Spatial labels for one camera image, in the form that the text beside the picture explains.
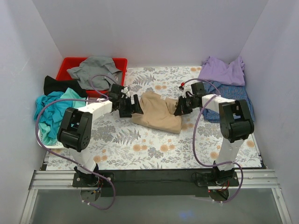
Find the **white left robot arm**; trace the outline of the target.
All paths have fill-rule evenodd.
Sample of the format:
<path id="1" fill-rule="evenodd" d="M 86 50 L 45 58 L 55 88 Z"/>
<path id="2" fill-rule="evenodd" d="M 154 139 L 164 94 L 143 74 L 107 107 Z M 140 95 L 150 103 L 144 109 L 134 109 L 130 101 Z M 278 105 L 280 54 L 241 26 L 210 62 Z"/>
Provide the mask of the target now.
<path id="1" fill-rule="evenodd" d="M 128 87 L 113 84 L 104 99 L 97 99 L 78 109 L 65 110 L 57 140 L 71 154 L 77 164 L 76 170 L 84 173 L 83 181 L 90 187 L 99 183 L 99 174 L 95 172 L 96 162 L 89 153 L 93 122 L 105 114 L 118 111 L 121 118 L 131 118 L 132 114 L 143 114 L 138 95 L 131 95 Z"/>

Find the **beige polo shirt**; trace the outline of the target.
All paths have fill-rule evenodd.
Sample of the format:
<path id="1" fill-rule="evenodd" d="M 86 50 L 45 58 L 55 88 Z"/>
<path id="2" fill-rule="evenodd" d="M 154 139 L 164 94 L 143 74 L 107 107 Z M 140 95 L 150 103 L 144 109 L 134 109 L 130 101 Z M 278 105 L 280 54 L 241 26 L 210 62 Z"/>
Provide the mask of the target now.
<path id="1" fill-rule="evenodd" d="M 147 91 L 142 94 L 139 103 L 143 114 L 133 114 L 133 123 L 175 134 L 181 132 L 182 118 L 174 115 L 177 100 Z"/>

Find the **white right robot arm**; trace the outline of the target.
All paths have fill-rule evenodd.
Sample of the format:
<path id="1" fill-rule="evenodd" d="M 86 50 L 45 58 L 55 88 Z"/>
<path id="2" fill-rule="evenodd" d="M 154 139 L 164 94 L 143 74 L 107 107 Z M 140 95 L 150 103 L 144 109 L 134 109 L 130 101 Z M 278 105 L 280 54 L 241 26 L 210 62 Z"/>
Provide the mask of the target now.
<path id="1" fill-rule="evenodd" d="M 199 115 L 205 110 L 218 113 L 222 134 L 222 145 L 219 155 L 213 164 L 204 164 L 196 155 L 195 137 L 192 134 L 192 152 L 198 164 L 206 168 L 214 168 L 212 182 L 222 185 L 228 180 L 227 172 L 237 165 L 236 157 L 243 142 L 254 131 L 253 119 L 246 100 L 227 99 L 221 93 L 209 94 L 202 82 L 193 83 L 187 88 L 185 83 L 179 87 L 181 96 L 177 100 L 152 91 L 142 94 L 137 100 L 137 113 L 132 122 L 143 127 L 179 134 L 183 128 L 182 116 L 200 108 Z"/>

